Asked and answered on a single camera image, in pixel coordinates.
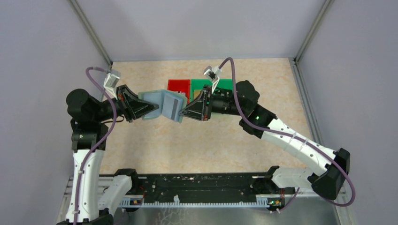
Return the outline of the sage green card holder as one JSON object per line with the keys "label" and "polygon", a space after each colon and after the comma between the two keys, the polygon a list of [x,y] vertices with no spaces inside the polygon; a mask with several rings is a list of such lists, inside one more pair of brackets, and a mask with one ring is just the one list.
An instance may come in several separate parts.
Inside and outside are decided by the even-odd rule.
{"label": "sage green card holder", "polygon": [[187,106],[187,97],[181,93],[170,90],[153,90],[139,92],[140,100],[155,105],[155,109],[145,114],[142,120],[153,120],[163,116],[174,122],[182,122],[180,112]]}

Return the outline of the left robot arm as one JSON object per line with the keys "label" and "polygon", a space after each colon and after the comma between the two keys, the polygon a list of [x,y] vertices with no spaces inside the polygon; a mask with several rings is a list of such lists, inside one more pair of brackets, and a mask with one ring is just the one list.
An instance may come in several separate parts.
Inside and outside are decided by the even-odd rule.
{"label": "left robot arm", "polygon": [[159,106],[139,99],[126,85],[117,87],[116,97],[100,102],[84,89],[71,91],[66,98],[72,117],[74,175],[71,200],[62,225],[111,225],[126,194],[142,192],[135,169],[119,169],[102,197],[98,197],[100,166],[106,140],[118,116],[133,122]]}

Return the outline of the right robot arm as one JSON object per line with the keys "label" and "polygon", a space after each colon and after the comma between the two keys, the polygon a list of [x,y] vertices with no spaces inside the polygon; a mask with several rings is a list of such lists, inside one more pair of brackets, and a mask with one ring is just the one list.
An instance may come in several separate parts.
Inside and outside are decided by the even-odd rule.
{"label": "right robot arm", "polygon": [[270,193],[287,187],[310,188],[325,199],[335,200],[347,182],[352,194],[356,194],[348,176],[351,155],[347,150],[324,147],[287,126],[258,104],[260,94],[249,81],[238,82],[236,88],[237,94],[233,94],[232,90],[214,90],[204,85],[179,114],[199,121],[208,121],[212,113],[243,115],[239,125],[245,132],[278,145],[306,165],[305,168],[271,167],[264,180],[264,187]]}

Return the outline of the white VIP cards in bin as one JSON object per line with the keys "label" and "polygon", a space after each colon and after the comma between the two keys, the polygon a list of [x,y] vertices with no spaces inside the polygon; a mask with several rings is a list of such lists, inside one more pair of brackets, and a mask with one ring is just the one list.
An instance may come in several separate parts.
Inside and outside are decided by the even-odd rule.
{"label": "white VIP cards in bin", "polygon": [[183,96],[186,96],[186,93],[185,93],[185,92],[176,91],[176,93],[178,93],[178,94],[180,94],[180,95],[183,95]]}

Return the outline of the middle green plastic bin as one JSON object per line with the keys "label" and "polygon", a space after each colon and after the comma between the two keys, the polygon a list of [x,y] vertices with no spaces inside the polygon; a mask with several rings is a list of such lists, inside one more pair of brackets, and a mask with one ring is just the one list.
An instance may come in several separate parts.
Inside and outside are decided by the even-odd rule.
{"label": "middle green plastic bin", "polygon": [[192,101],[192,94],[194,90],[201,90],[204,85],[212,86],[212,83],[207,79],[191,79],[190,84],[190,100]]}

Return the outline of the green plastic bin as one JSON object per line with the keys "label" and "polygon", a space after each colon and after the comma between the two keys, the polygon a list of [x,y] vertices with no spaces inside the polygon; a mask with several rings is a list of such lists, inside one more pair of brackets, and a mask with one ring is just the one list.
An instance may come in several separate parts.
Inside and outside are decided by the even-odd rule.
{"label": "green plastic bin", "polygon": [[212,86],[212,83],[207,79],[191,79],[190,84],[190,100],[192,101],[192,94],[194,90],[201,90],[204,85]]}
{"label": "green plastic bin", "polygon": [[233,81],[232,79],[219,79],[214,82],[216,84],[213,94],[233,94]]}

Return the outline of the red plastic bin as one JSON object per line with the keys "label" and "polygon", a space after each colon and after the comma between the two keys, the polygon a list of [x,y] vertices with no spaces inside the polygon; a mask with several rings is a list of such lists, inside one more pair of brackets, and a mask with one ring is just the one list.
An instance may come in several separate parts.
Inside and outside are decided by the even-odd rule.
{"label": "red plastic bin", "polygon": [[170,91],[181,91],[186,93],[187,103],[190,102],[190,79],[169,79],[167,90]]}

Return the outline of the right green plastic bin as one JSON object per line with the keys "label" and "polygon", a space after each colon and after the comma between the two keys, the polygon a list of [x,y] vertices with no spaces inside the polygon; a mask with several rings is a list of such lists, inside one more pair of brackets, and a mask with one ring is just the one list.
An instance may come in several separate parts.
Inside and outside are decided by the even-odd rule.
{"label": "right green plastic bin", "polygon": [[232,79],[219,79],[214,82],[216,84],[213,94],[233,94],[233,81]]}

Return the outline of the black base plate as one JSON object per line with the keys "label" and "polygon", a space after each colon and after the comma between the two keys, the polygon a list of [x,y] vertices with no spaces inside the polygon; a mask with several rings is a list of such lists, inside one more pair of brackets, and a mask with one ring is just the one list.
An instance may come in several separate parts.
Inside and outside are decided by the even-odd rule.
{"label": "black base plate", "polygon": [[295,192],[278,188],[268,172],[140,174],[121,206],[266,206],[258,196],[277,199]]}

